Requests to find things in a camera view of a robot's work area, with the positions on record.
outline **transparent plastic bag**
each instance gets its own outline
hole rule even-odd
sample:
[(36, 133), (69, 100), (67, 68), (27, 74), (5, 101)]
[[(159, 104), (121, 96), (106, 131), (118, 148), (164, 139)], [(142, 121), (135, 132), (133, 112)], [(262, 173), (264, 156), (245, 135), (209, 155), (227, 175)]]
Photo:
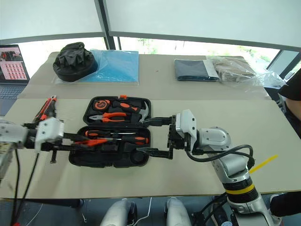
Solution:
[(54, 77), (54, 84), (77, 82), (124, 82), (139, 85), (139, 53), (137, 51), (90, 50), (98, 63), (94, 73), (74, 82)]
[(239, 57), (210, 56), (213, 65), (219, 75), (220, 81), (231, 86), (251, 85), (251, 86), (278, 86), (281, 87), (285, 82), (279, 75), (272, 71), (267, 71), (249, 65), (249, 63)]

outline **laptop screen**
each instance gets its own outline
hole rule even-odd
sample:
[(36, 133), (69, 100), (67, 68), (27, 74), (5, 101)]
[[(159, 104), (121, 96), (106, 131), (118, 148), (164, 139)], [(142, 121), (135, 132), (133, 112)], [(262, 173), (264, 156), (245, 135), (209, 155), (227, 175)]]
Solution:
[(0, 83), (28, 83), (29, 76), (18, 45), (0, 45)]

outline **black tool case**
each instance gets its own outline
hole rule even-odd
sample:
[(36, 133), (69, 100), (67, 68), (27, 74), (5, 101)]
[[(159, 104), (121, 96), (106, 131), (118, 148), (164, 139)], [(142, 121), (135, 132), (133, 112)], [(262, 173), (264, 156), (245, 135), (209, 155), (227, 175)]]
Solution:
[[(109, 107), (106, 110), (95, 109), (96, 102), (100, 100), (109, 101)], [(126, 117), (115, 116), (111, 119), (122, 120), (122, 122), (102, 122), (101, 120), (92, 120), (89, 117), (93, 115), (101, 115), (103, 113), (125, 112), (120, 107), (112, 107), (112, 103), (118, 101), (121, 103), (130, 104), (142, 109), (145, 109), (145, 103), (148, 105), (149, 113), (145, 119), (151, 118), (151, 102), (145, 98), (127, 97), (125, 95), (121, 97), (94, 97), (85, 112), (83, 117), (87, 126), (81, 128), (77, 133), (85, 135), (88, 130), (101, 130), (109, 131), (111, 133), (136, 133), (135, 136), (148, 138), (148, 144), (137, 145), (128, 142), (121, 142), (119, 140), (104, 143), (95, 146), (93, 152), (80, 152), (70, 151), (69, 162), (77, 166), (88, 166), (96, 168), (104, 168), (114, 166), (116, 168), (143, 166), (147, 163), (149, 156), (142, 152), (136, 151), (137, 147), (150, 147), (151, 145), (151, 133), (141, 123), (138, 123), (141, 119), (141, 115), (138, 113), (127, 113)], [(121, 136), (114, 134), (110, 137), (120, 138)]]

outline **laptop keyboard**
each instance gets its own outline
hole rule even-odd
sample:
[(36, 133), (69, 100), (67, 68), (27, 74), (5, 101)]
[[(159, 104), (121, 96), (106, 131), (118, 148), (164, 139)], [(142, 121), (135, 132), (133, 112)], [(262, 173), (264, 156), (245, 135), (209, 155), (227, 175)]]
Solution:
[(0, 99), (17, 99), (17, 96), (23, 91), (25, 86), (20, 87), (0, 87)]

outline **table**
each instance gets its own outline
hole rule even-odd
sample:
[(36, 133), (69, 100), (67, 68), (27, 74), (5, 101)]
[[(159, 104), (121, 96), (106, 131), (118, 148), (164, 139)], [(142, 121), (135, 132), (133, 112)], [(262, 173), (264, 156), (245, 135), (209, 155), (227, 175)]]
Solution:
[(204, 60), (205, 56), (139, 55), (140, 85), (127, 83), (81, 82), (55, 84), (57, 75), (52, 64), (57, 52), (33, 75), (29, 84), (18, 98), (59, 98), (92, 99), (96, 96), (144, 97), (152, 100), (246, 100), (268, 99), (263, 87), (229, 86), (220, 82), (177, 81), (174, 59)]
[[(30, 122), (45, 99), (18, 99), (5, 119), (17, 124)], [(82, 116), (90, 99), (58, 99), (57, 117), (64, 120), (65, 132), (75, 133), (85, 126)], [(296, 191), (301, 181), (291, 177), (301, 171), (301, 140), (278, 106), (268, 100), (153, 100), (152, 116), (171, 116), (191, 109), (198, 128), (219, 126), (226, 129), (236, 145), (250, 144), (259, 164), (279, 157), (254, 174), (253, 182), (262, 193)], [(149, 127), (151, 146), (167, 150), (168, 127)], [(175, 150), (174, 159), (150, 157), (143, 167), (96, 169), (69, 163), (67, 152), (58, 152), (57, 164), (50, 164), (51, 153), (41, 152), (28, 198), (103, 198), (166, 195), (213, 195), (224, 189), (211, 163), (190, 160), (184, 151)], [(33, 150), (19, 150), (21, 179), (19, 195), (34, 162)], [(16, 182), (13, 159), (1, 183), (0, 197), (12, 198)]]

